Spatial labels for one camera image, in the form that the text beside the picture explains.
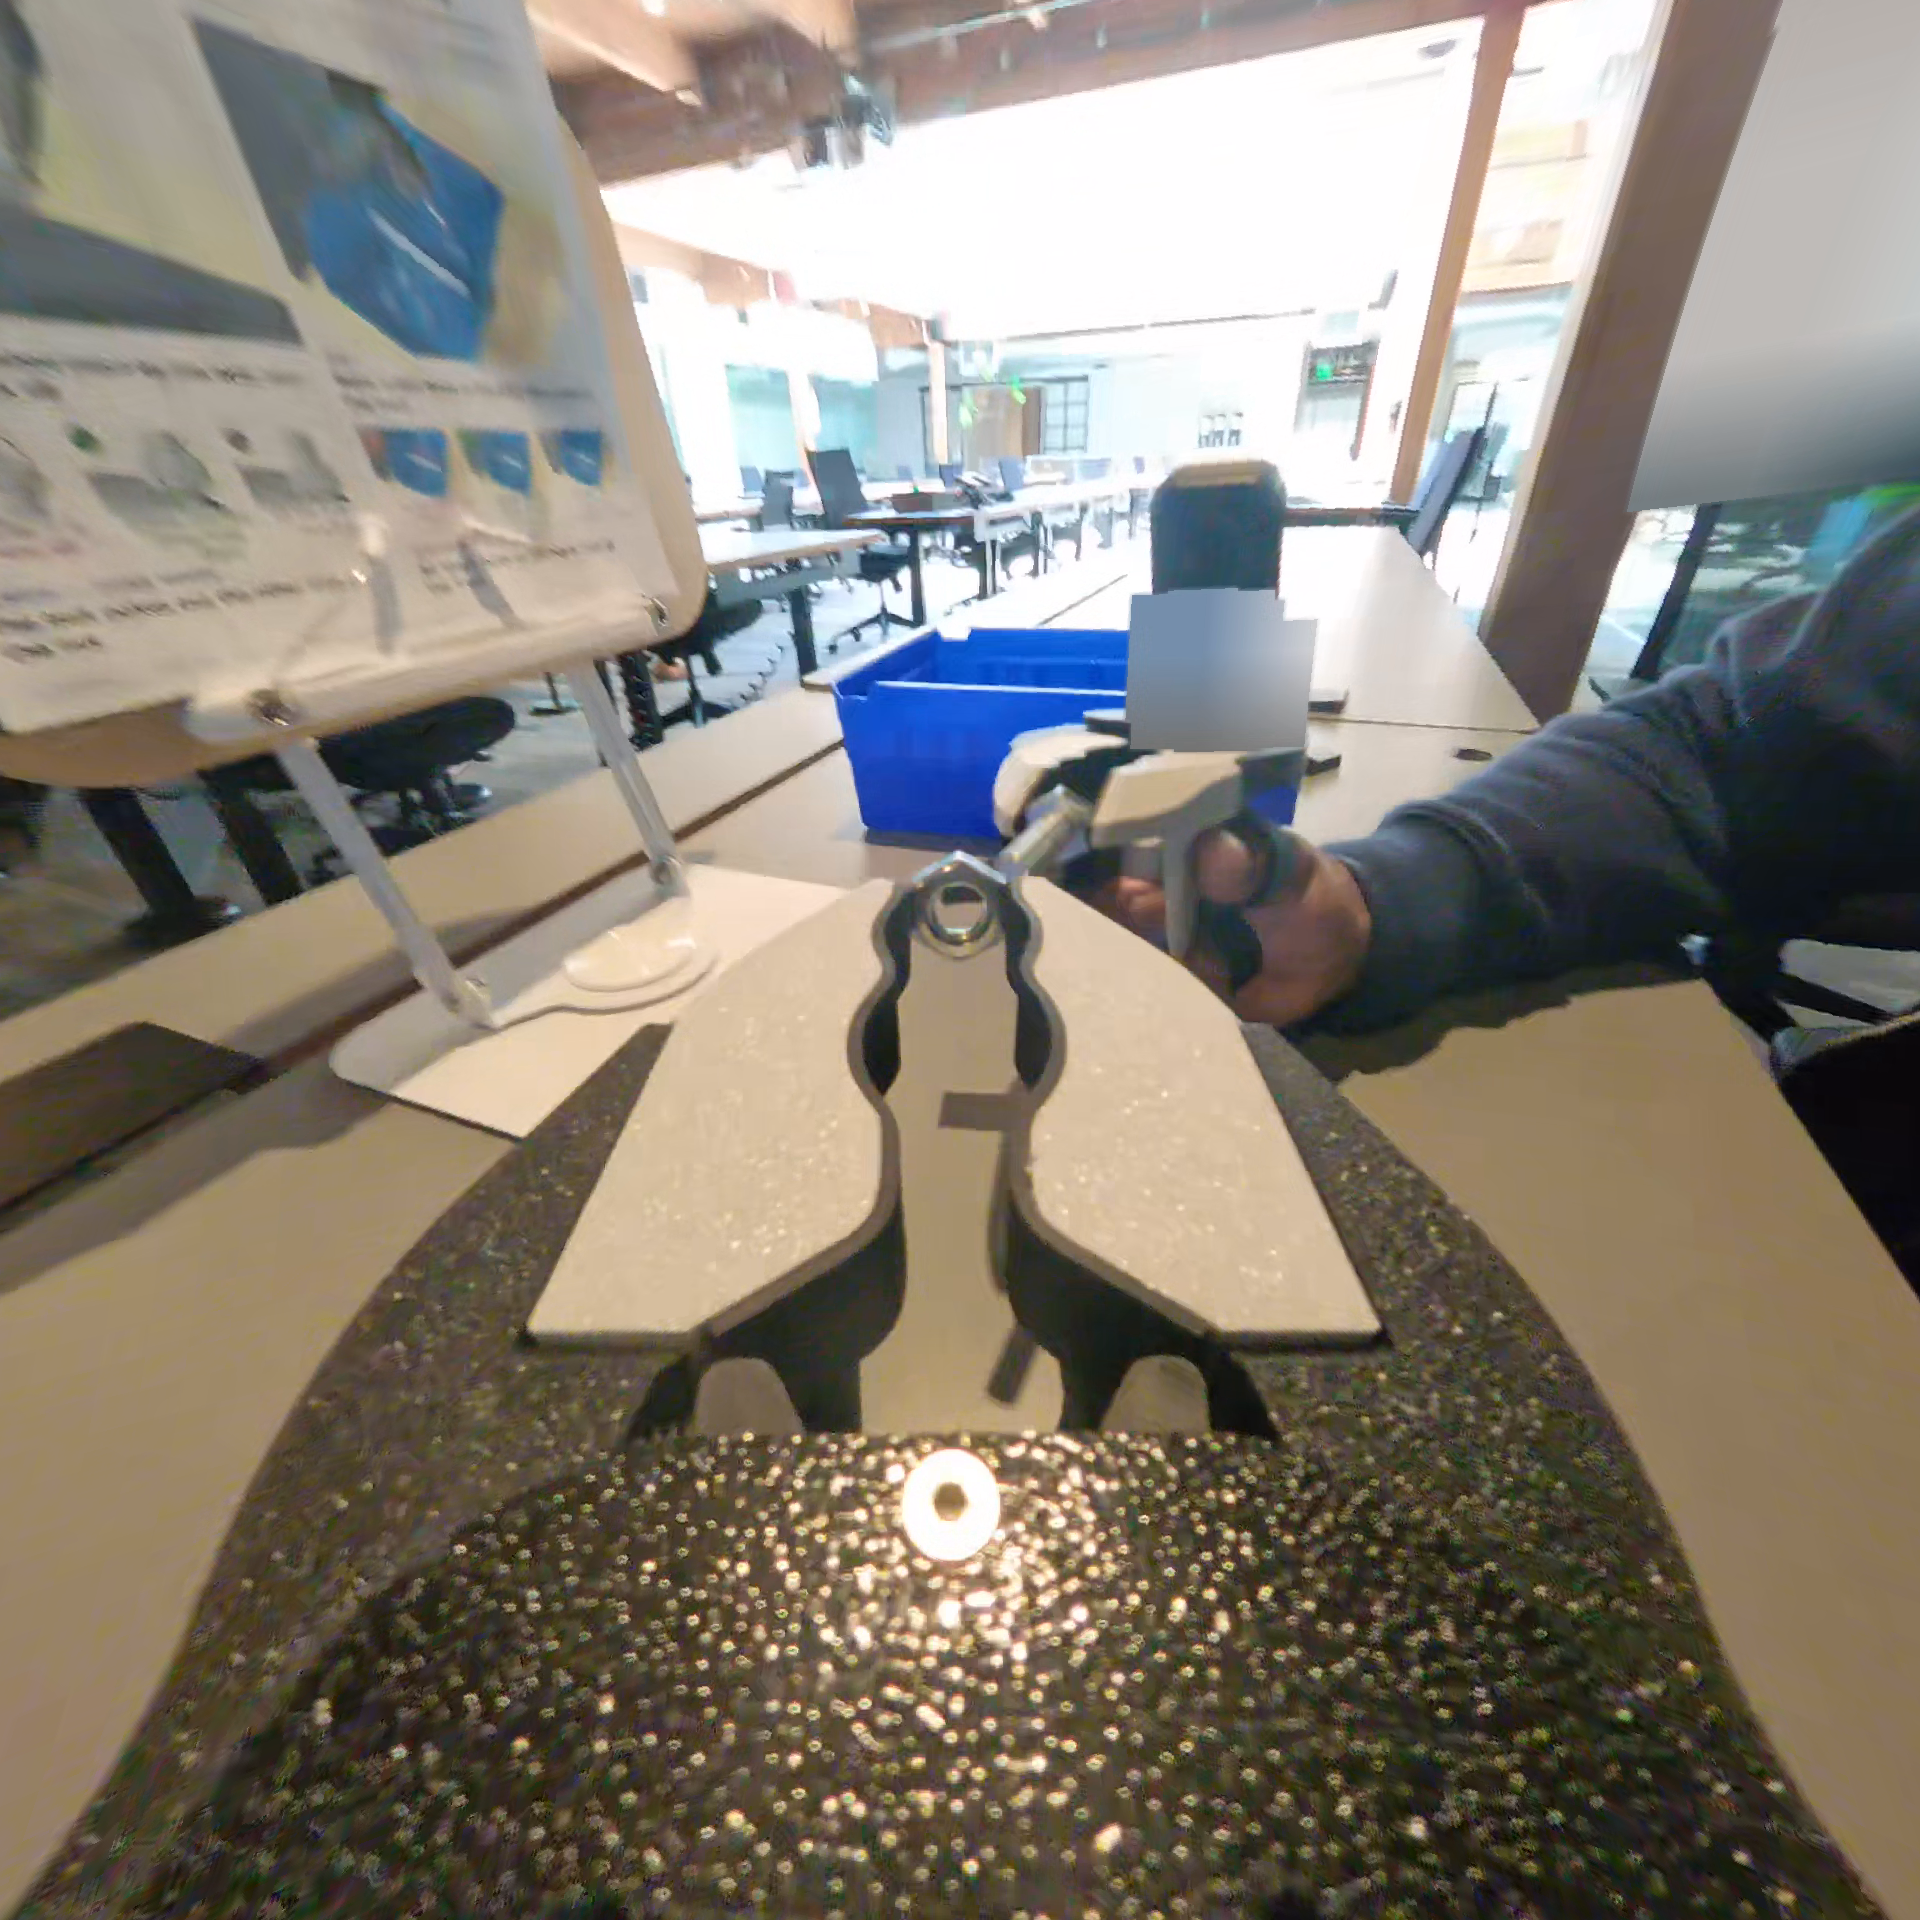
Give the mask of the blue plastic bin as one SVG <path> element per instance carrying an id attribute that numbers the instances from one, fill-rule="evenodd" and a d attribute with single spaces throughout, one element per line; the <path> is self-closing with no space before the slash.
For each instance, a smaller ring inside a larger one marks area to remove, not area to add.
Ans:
<path id="1" fill-rule="evenodd" d="M 1306 656 L 1310 777 L 1317 622 L 1289 614 L 1283 620 L 1285 637 Z M 994 776 L 1011 740 L 1024 730 L 1116 733 L 1125 758 L 1113 766 L 1153 751 L 1148 746 L 1148 616 L 1133 628 L 933 632 L 855 667 L 831 699 L 860 818 L 882 834 L 1008 841 L 994 830 Z M 1291 824 L 1296 805 L 1297 795 L 1283 823 L 1276 802 L 1258 803 L 1276 824 Z"/>

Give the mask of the printed instruction sheet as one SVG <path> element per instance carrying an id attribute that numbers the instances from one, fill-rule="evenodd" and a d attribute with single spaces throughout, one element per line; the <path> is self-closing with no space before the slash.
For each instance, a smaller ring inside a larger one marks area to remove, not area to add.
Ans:
<path id="1" fill-rule="evenodd" d="M 705 566 L 525 5 L 3 5 L 3 715 L 679 632 Z"/>

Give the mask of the person's dark jacket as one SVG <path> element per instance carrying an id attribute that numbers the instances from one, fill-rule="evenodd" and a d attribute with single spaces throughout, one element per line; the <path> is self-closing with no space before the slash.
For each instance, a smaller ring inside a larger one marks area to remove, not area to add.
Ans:
<path id="1" fill-rule="evenodd" d="M 1917 1287 L 1917 1013 L 1789 1028 L 1769 1067 L 1862 1217 Z"/>

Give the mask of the person's right forearm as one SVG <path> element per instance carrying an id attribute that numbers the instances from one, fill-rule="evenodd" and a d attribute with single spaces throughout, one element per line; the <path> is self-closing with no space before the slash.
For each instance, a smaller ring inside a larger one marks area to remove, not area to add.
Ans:
<path id="1" fill-rule="evenodd" d="M 1378 1033 L 1460 993 L 1663 962 L 1727 930 L 1808 939 L 1917 887 L 1917 525 L 1707 656 L 1568 715 L 1448 795 L 1332 844 L 1371 909 L 1317 1018 Z"/>

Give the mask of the wooden pillar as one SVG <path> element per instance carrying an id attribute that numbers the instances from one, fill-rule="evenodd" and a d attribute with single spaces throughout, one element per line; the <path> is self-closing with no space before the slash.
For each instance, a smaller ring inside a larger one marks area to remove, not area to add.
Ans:
<path id="1" fill-rule="evenodd" d="M 1632 533 L 1670 346 L 1777 26 L 1777 3 L 1652 12 L 1652 50 L 1478 622 L 1540 723 L 1578 696 Z"/>
<path id="2" fill-rule="evenodd" d="M 1453 320 L 1461 298 L 1466 264 L 1473 252 L 1482 189 L 1498 143 L 1504 92 L 1515 66 L 1522 16 L 1526 3 L 1486 5 L 1481 12 L 1473 84 L 1428 283 L 1428 300 L 1412 362 L 1411 388 L 1406 395 L 1397 465 L 1388 484 L 1388 498 L 1400 505 L 1411 503 L 1425 467 L 1425 449 L 1434 420 L 1438 385 L 1448 362 Z"/>

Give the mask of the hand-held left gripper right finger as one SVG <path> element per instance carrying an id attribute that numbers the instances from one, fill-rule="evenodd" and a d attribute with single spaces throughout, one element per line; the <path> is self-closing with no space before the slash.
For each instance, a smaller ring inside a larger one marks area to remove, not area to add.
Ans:
<path id="1" fill-rule="evenodd" d="M 1062 887 L 1016 888 L 1045 1057 L 1012 1214 L 1091 1279 L 1232 1346 L 1368 1346 L 1379 1312 L 1240 1025 Z"/>

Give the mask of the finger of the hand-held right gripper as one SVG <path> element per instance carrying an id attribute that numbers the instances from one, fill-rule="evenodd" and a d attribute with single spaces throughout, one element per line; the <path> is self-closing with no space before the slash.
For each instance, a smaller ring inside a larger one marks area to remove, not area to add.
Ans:
<path id="1" fill-rule="evenodd" d="M 994 830 L 1018 836 L 1036 800 L 1081 761 L 1093 761 L 1093 789 L 1125 758 L 1116 733 L 1093 728 L 1042 728 L 1018 733 L 994 776 Z"/>
<path id="2" fill-rule="evenodd" d="M 1151 751 L 1116 766 L 1095 800 L 1088 845 L 1186 845 L 1258 803 L 1276 802 L 1281 820 L 1306 777 L 1306 751 Z"/>

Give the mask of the white office desk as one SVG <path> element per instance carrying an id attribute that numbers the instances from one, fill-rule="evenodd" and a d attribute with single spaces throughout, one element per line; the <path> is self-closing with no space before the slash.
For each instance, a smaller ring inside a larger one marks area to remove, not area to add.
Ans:
<path id="1" fill-rule="evenodd" d="M 787 605 L 800 676 L 817 667 L 817 641 L 808 588 L 853 578 L 853 554 L 882 540 L 878 532 L 772 532 L 701 529 L 712 600 L 722 608 Z"/>

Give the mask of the black office chair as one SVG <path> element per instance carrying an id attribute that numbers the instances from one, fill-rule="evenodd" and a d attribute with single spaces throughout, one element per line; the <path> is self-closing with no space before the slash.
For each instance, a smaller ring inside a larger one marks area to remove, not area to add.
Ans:
<path id="1" fill-rule="evenodd" d="M 821 526 L 824 532 L 850 532 L 853 522 L 869 509 L 866 482 L 858 474 L 853 453 L 844 446 L 815 446 L 808 455 L 814 492 L 821 498 Z M 909 548 L 903 536 L 883 532 L 878 540 L 858 548 L 850 558 L 853 581 L 877 593 L 877 607 L 855 620 L 831 647 L 868 632 L 886 637 L 891 628 L 909 629 L 909 608 L 896 612 L 889 593 L 909 576 Z"/>
<path id="2" fill-rule="evenodd" d="M 1498 429 L 1491 422 L 1477 422 L 1451 435 L 1432 455 L 1403 526 L 1403 538 L 1425 563 L 1437 558 L 1445 525 L 1461 495 L 1481 487 L 1477 476 L 1495 439 Z"/>
<path id="3" fill-rule="evenodd" d="M 458 770 L 486 758 L 515 728 L 507 700 L 466 696 L 324 737 L 319 755 L 354 803 L 388 809 L 377 840 L 403 851 L 471 824 L 491 803 L 491 788 Z"/>

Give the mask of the dark wooden table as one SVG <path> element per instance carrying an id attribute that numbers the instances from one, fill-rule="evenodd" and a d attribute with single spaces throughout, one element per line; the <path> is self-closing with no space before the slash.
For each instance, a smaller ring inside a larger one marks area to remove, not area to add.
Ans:
<path id="1" fill-rule="evenodd" d="M 855 576 L 886 593 L 907 581 L 907 614 L 903 625 L 925 625 L 925 554 L 938 540 L 952 545 L 978 543 L 987 532 L 984 514 L 969 509 L 894 509 L 866 507 L 842 520 L 844 532 L 873 533 L 858 550 Z"/>

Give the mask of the person's right hand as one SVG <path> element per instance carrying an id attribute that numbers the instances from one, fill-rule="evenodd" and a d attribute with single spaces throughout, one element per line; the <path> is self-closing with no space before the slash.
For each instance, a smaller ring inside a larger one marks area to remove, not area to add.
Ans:
<path id="1" fill-rule="evenodd" d="M 1371 904 L 1332 854 L 1297 831 L 1218 828 L 1190 848 L 1190 881 L 1220 939 L 1196 926 L 1183 969 L 1239 1019 L 1276 1030 L 1331 1011 L 1371 955 Z"/>

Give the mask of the white document stand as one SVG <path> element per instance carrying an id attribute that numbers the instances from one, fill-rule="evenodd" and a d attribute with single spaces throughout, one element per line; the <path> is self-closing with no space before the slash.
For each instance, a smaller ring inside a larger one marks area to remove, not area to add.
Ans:
<path id="1" fill-rule="evenodd" d="M 612 355 L 621 420 L 613 442 L 642 493 L 639 505 L 613 512 L 616 536 L 639 538 L 638 560 L 623 560 L 638 583 L 626 600 L 569 620 L 509 619 L 495 634 L 427 652 L 380 641 L 377 657 L 333 674 L 289 666 L 271 676 L 211 680 L 175 703 L 116 693 L 101 716 L 62 726 L 30 730 L 4 722 L 4 770 L 65 785 L 132 785 L 151 766 L 162 777 L 206 773 L 276 751 L 388 921 L 419 984 L 333 1046 L 333 1075 L 512 1140 L 529 1138 L 619 1044 L 678 1019 L 694 1031 L 679 1046 L 688 1067 L 670 1071 L 670 1089 L 683 1099 L 694 1089 L 714 1086 L 740 1104 L 736 1089 L 746 1086 L 780 1089 L 793 1104 L 800 1089 L 844 1089 L 850 1067 L 831 1059 L 860 1025 L 860 993 L 883 975 L 869 952 L 873 898 L 690 867 L 681 858 L 601 684 L 601 666 L 616 656 L 690 632 L 708 590 L 708 560 L 683 480 L 674 476 L 665 412 L 626 298 L 612 221 L 569 132 L 562 150 Z M 540 667 L 565 669 L 587 715 L 595 749 L 638 824 L 643 870 L 551 904 L 478 963 L 460 965 L 404 896 L 392 863 L 324 766 L 319 737 L 413 716 Z"/>

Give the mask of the silver hex nut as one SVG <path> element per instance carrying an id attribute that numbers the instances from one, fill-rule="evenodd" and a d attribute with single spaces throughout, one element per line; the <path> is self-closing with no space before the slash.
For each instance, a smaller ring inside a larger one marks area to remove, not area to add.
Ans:
<path id="1" fill-rule="evenodd" d="M 969 962 L 1001 944 L 1001 876 L 970 854 L 950 854 L 923 867 L 907 887 L 913 939 L 944 962 Z"/>

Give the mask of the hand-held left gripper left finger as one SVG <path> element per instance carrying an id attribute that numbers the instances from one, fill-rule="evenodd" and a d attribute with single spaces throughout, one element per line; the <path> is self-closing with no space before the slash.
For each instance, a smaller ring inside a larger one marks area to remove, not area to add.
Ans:
<path id="1" fill-rule="evenodd" d="M 863 1252 L 900 1151 L 863 1030 L 894 981 L 868 881 L 678 1019 L 526 1319 L 540 1346 L 690 1346 Z"/>

